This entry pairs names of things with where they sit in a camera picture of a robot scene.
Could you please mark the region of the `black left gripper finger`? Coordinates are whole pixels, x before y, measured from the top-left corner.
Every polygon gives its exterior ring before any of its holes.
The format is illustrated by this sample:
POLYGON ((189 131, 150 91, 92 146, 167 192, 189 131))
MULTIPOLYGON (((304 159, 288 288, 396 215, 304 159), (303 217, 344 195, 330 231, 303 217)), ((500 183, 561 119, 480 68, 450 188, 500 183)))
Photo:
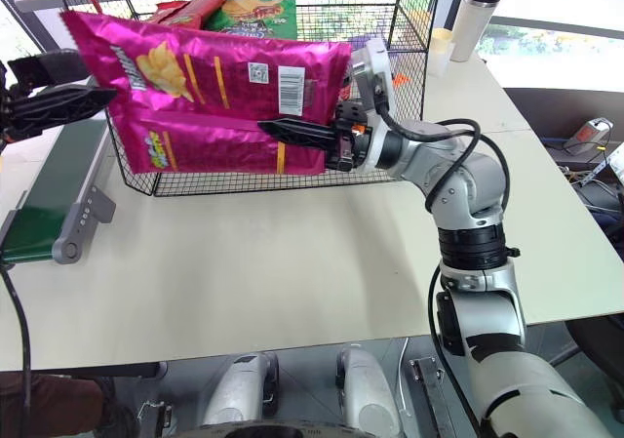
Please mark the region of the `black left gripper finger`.
POLYGON ((9 60, 8 66, 18 83, 28 88, 64 85, 82 81, 91 75, 82 56, 73 49, 9 60))
POLYGON ((116 95, 115 89, 61 86, 34 97, 10 100, 6 106, 6 134, 40 135, 46 129, 91 118, 116 95))

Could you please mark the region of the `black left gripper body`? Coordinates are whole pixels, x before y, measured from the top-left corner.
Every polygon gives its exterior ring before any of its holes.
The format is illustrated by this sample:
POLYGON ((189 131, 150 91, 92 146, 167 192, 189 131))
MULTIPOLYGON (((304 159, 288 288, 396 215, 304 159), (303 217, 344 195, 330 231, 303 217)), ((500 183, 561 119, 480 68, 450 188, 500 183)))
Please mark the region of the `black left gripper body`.
POLYGON ((1 145, 6 146, 10 141, 10 131, 12 130, 12 97, 7 84, 7 68, 0 62, 0 133, 1 145))

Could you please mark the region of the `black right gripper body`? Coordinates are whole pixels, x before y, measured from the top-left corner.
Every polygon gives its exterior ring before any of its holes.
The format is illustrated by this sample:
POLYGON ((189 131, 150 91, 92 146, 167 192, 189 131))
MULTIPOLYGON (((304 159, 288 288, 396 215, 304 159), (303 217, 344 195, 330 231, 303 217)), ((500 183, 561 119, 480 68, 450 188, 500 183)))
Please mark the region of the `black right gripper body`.
POLYGON ((326 152, 326 168, 351 172, 360 167, 369 149, 368 115, 356 101, 337 104, 331 125, 334 139, 326 152))

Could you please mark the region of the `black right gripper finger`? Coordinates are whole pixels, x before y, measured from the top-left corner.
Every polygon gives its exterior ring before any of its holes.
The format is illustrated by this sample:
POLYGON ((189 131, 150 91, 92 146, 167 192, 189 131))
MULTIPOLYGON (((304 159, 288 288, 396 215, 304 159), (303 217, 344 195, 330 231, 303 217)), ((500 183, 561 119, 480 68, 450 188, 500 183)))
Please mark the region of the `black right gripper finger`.
POLYGON ((337 145, 336 132, 323 125, 292 118, 279 118, 257 122, 262 132, 286 145, 310 147, 333 151, 337 145))

